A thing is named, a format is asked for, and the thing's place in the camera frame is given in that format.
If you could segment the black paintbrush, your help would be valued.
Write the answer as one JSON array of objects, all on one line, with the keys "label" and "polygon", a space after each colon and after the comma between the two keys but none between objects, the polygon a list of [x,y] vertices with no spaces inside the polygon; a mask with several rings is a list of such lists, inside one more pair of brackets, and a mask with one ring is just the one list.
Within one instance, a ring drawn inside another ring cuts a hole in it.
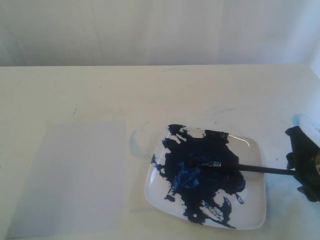
[{"label": "black paintbrush", "polygon": [[197,166],[197,167],[229,169],[229,170],[264,173],[264,174],[293,176],[296,173],[295,170],[289,170],[289,169],[279,169],[279,168],[245,165],[245,164],[239,164],[239,163],[218,162],[218,161],[200,161],[195,157],[188,158],[187,162],[190,165]]}]

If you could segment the white sheet of paper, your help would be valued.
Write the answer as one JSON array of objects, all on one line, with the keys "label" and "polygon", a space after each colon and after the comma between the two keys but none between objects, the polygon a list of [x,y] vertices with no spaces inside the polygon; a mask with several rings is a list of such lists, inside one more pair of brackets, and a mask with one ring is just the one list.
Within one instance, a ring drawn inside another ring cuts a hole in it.
[{"label": "white sheet of paper", "polygon": [[54,125],[42,138],[6,236],[104,232],[122,223],[126,122]]}]

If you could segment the white square paint plate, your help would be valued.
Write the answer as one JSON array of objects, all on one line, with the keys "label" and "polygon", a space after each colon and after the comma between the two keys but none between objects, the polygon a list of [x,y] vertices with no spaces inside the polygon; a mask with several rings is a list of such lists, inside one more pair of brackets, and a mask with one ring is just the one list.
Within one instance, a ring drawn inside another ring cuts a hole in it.
[{"label": "white square paint plate", "polygon": [[220,162],[261,166],[252,138],[181,124],[166,126],[150,161],[145,198],[157,209],[195,224],[253,230],[266,219],[263,173],[193,165]]}]

